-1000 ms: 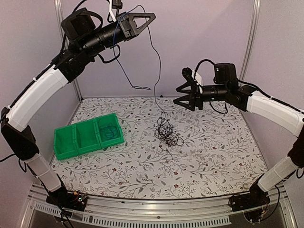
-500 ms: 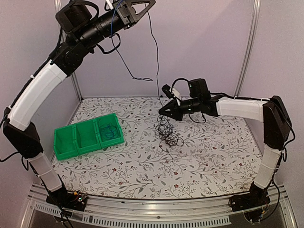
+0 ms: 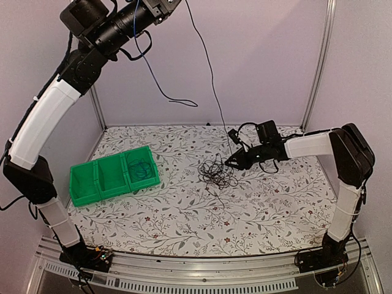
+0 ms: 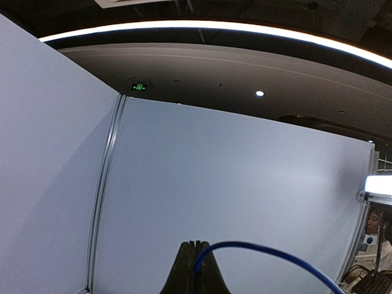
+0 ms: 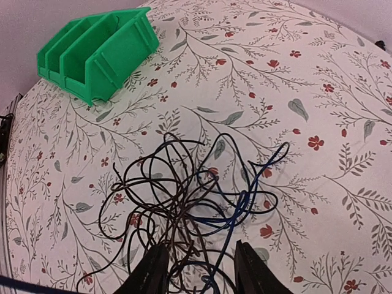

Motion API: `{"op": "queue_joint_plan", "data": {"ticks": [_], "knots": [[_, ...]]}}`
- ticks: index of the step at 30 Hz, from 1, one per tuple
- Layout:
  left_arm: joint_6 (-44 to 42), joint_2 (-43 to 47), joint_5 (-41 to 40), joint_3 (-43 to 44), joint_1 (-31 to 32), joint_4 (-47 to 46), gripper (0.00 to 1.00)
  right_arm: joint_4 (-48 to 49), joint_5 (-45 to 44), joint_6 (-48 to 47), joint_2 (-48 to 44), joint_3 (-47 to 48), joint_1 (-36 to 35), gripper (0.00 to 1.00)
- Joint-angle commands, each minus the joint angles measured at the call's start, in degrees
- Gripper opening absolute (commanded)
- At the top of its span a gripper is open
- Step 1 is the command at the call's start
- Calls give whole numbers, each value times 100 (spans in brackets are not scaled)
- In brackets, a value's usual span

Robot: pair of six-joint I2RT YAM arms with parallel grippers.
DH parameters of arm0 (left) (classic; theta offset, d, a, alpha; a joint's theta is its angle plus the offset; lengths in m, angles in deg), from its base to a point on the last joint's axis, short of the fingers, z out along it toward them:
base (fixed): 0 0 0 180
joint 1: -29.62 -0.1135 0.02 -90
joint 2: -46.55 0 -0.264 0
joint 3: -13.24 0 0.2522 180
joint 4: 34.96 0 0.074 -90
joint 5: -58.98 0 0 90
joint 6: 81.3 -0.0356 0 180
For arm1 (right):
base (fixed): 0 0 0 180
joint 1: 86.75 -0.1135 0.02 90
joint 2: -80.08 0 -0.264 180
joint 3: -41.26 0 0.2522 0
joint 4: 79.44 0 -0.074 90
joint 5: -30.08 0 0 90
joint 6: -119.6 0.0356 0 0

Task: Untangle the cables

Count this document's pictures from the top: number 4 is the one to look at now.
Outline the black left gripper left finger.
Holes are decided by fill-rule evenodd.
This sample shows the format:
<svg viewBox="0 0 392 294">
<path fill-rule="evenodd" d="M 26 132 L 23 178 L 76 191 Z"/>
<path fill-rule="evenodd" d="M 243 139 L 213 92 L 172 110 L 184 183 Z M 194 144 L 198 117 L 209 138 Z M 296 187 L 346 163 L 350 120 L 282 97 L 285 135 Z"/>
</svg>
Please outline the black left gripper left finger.
<svg viewBox="0 0 392 294">
<path fill-rule="evenodd" d="M 195 242 L 182 242 L 160 293 L 191 294 L 195 291 Z"/>
</svg>

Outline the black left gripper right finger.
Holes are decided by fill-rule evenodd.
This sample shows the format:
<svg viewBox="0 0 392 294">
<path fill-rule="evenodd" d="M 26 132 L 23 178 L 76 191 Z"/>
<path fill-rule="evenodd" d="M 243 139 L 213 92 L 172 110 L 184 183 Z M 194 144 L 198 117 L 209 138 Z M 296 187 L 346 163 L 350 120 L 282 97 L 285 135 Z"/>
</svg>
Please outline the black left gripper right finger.
<svg viewBox="0 0 392 294">
<path fill-rule="evenodd" d="M 204 257 L 200 269 L 194 270 L 194 293 L 230 293 L 212 252 Z"/>
</svg>

